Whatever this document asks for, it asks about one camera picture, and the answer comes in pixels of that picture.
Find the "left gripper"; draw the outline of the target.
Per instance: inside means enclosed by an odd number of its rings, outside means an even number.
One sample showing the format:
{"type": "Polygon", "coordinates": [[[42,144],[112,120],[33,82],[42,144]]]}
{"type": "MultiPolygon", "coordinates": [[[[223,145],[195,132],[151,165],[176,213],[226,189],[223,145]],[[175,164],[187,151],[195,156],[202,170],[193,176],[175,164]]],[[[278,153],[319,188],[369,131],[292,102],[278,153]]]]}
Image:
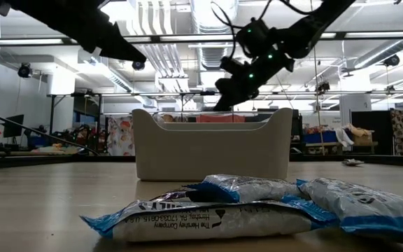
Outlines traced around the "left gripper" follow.
{"type": "Polygon", "coordinates": [[[40,0],[45,9],[45,24],[73,38],[92,53],[100,48],[100,55],[117,60],[144,63],[146,56],[127,42],[117,24],[111,24],[101,7],[110,0],[40,0]]]}

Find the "white blue Hershey's candy bar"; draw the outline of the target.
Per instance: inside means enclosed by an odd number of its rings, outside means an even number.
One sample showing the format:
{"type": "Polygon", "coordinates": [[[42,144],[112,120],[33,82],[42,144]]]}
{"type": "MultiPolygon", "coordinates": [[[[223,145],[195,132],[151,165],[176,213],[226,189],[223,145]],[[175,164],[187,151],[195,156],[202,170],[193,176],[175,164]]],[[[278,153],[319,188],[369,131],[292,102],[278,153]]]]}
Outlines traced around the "white blue Hershey's candy bar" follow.
{"type": "Polygon", "coordinates": [[[124,242],[291,235],[339,222],[335,214],[299,198],[243,203],[135,201],[115,213],[81,219],[102,237],[124,242]]]}
{"type": "Polygon", "coordinates": [[[297,180],[319,207],[334,213],[347,233],[403,244],[403,197],[334,178],[297,180]]]}
{"type": "Polygon", "coordinates": [[[201,183],[186,185],[186,188],[197,190],[210,200],[227,203],[280,201],[286,195],[302,195],[295,183],[284,179],[230,174],[208,175],[201,183]]]}

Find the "dark purple silver candy wrapper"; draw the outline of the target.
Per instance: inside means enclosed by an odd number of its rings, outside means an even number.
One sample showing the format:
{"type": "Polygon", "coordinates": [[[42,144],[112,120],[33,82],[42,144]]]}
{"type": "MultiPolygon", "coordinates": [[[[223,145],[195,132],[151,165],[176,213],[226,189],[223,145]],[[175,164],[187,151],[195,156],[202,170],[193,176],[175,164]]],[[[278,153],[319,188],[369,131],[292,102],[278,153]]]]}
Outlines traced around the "dark purple silver candy wrapper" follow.
{"type": "Polygon", "coordinates": [[[204,196],[195,189],[177,188],[151,199],[154,202],[204,202],[204,196]]]}

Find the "red cloth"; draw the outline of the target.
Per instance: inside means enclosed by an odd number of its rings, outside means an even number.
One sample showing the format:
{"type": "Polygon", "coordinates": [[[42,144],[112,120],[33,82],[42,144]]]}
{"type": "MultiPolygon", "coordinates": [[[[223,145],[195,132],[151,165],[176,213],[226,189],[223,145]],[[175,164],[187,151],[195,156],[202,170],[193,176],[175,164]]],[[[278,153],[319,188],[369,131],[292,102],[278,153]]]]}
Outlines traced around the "red cloth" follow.
{"type": "Polygon", "coordinates": [[[199,115],[197,123],[244,123],[246,118],[242,115],[199,115]]]}

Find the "overhead light bar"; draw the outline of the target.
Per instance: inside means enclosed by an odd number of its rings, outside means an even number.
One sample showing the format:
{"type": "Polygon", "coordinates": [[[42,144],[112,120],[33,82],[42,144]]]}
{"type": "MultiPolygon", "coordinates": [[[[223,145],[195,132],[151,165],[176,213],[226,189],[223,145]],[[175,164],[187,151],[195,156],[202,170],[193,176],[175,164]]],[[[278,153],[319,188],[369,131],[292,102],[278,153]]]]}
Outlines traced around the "overhead light bar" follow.
{"type": "MultiPolygon", "coordinates": [[[[173,34],[125,36],[131,44],[146,43],[223,43],[232,42],[230,34],[173,34]]],[[[320,41],[344,40],[392,40],[403,39],[403,31],[338,31],[325,32],[320,41]]],[[[78,42],[72,38],[0,38],[0,46],[76,46],[78,42]]]]}

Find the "beige plastic basket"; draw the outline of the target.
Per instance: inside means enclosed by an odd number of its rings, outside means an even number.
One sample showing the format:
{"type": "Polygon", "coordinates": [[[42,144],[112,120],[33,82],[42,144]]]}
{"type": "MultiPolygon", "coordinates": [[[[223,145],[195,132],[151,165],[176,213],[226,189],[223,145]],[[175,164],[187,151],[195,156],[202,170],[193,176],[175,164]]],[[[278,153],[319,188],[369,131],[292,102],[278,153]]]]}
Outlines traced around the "beige plastic basket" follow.
{"type": "Polygon", "coordinates": [[[212,174],[285,179],[292,110],[266,122],[158,123],[132,112],[136,174],[142,181],[201,181],[212,174]]]}

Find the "floral patterned cloth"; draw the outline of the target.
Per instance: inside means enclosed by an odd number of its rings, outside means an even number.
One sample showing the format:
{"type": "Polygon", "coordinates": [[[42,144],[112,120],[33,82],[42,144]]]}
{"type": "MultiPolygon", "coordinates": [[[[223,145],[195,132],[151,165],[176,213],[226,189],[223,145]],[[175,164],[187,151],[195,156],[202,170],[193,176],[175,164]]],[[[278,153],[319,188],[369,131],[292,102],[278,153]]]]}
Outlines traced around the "floral patterned cloth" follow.
{"type": "Polygon", "coordinates": [[[133,117],[108,119],[108,153],[112,156],[135,156],[133,117]]]}

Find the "wooden bench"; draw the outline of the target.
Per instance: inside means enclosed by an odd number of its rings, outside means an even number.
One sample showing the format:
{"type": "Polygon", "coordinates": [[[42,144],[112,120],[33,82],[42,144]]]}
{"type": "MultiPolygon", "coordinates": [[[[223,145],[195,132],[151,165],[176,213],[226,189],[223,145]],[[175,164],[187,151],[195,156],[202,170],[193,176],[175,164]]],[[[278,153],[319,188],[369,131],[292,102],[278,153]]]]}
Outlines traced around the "wooden bench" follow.
{"type": "MultiPolygon", "coordinates": [[[[370,147],[370,153],[375,154],[375,147],[378,146],[377,141],[373,141],[371,143],[355,143],[353,147],[370,147]]],[[[328,142],[328,143],[307,143],[305,145],[306,148],[322,148],[325,150],[326,148],[335,147],[338,155],[343,154],[343,146],[339,142],[328,142]]]]}

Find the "white cloth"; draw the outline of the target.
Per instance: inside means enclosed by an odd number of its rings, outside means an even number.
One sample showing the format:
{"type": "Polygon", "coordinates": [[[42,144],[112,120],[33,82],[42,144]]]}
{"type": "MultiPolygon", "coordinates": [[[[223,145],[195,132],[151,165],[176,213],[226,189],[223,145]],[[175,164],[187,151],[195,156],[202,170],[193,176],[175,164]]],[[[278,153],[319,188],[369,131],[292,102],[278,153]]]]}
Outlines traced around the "white cloth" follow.
{"type": "Polygon", "coordinates": [[[348,136],[351,131],[347,127],[340,127],[334,129],[337,141],[343,147],[350,147],[354,145],[354,141],[348,136]]]}

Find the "white pillar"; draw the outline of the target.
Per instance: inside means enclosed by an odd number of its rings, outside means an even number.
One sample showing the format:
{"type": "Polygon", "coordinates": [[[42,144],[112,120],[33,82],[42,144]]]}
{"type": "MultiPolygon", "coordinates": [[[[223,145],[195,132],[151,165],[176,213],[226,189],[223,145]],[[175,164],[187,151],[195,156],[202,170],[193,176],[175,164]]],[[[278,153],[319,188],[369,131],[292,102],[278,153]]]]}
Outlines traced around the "white pillar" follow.
{"type": "Polygon", "coordinates": [[[351,123],[351,113],[353,111],[371,111],[372,101],[370,94],[346,94],[339,98],[339,110],[341,125],[346,126],[351,123]]]}

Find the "black slanted rod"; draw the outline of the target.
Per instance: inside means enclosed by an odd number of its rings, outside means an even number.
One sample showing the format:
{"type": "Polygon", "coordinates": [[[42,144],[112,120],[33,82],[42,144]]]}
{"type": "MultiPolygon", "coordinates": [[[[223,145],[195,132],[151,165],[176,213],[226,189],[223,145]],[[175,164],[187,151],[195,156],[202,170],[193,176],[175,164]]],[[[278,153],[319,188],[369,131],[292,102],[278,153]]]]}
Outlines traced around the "black slanted rod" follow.
{"type": "Polygon", "coordinates": [[[10,120],[10,119],[3,118],[3,117],[1,117],[1,116],[0,116],[0,120],[3,121],[3,122],[5,122],[5,123],[8,124],[8,125],[20,127],[20,128],[22,128],[22,129],[24,129],[24,130],[30,130],[30,131],[32,131],[32,132],[35,132],[35,133],[37,133],[37,134],[40,134],[41,136],[47,137],[47,138],[49,138],[49,139],[53,139],[53,140],[55,140],[55,141],[62,142],[62,143],[64,143],[64,144],[68,144],[68,145],[72,145],[72,146],[76,146],[76,147],[82,148],[82,149],[87,150],[88,152],[92,153],[92,154],[95,155],[95,156],[99,156],[98,152],[96,152],[95,150],[93,150],[93,149],[91,149],[91,148],[88,148],[87,146],[83,146],[83,145],[80,145],[80,144],[78,144],[78,143],[74,143],[74,142],[71,142],[71,141],[67,141],[67,140],[65,140],[65,139],[61,139],[61,138],[59,138],[59,137],[57,137],[57,136],[52,136],[52,135],[50,135],[50,134],[43,133],[43,132],[41,132],[41,131],[39,131],[39,130],[37,130],[37,129],[30,128],[30,127],[28,127],[28,126],[23,125],[22,123],[18,123],[18,122],[15,122],[15,121],[13,121],[13,120],[10,120]]]}

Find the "black computer monitor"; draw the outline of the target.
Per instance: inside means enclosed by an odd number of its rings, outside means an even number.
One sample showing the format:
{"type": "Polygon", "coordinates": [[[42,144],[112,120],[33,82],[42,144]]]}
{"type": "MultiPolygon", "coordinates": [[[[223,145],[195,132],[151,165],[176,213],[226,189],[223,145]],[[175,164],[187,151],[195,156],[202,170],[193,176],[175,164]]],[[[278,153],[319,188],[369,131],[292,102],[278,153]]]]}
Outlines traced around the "black computer monitor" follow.
{"type": "MultiPolygon", "coordinates": [[[[24,121],[24,115],[14,115],[12,117],[8,117],[7,120],[13,121],[17,124],[22,124],[24,121]]],[[[5,122],[3,129],[3,137],[4,138],[12,138],[12,137],[20,137],[22,135],[22,128],[11,123],[5,122]]]]}

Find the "cardboard box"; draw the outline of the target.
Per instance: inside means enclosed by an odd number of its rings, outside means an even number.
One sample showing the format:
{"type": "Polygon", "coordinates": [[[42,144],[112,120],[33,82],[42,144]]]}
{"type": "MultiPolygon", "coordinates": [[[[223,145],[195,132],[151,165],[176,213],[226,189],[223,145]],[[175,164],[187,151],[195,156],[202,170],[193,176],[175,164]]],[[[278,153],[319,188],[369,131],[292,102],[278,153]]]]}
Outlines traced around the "cardboard box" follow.
{"type": "Polygon", "coordinates": [[[372,134],[374,130],[362,129],[360,127],[349,126],[355,146],[371,146],[373,144],[372,134]]]}

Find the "silver ceiling air duct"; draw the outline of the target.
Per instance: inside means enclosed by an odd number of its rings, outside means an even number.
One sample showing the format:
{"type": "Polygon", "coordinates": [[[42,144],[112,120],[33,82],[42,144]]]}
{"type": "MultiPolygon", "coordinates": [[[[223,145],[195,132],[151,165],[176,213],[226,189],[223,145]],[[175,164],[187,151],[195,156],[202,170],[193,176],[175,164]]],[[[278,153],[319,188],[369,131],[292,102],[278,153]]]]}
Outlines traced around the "silver ceiling air duct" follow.
{"type": "MultiPolygon", "coordinates": [[[[231,28],[215,16],[227,22],[222,11],[233,22],[238,13],[239,0],[190,0],[192,28],[196,34],[231,34],[231,28]]],[[[218,70],[221,59],[228,49],[200,47],[197,49],[199,63],[205,70],[218,70]]]]}

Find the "black table edge rail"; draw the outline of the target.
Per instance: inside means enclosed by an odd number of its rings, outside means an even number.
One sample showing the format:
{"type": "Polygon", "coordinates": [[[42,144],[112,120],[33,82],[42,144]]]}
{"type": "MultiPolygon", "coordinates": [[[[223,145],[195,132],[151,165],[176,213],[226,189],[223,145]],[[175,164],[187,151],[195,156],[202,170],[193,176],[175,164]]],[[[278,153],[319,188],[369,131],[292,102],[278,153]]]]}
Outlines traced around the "black table edge rail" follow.
{"type": "MultiPolygon", "coordinates": [[[[370,164],[403,166],[403,156],[397,155],[291,155],[291,162],[338,162],[356,159],[370,164]]],[[[0,168],[51,165],[70,162],[136,162],[134,156],[10,156],[0,157],[0,168]]]]}

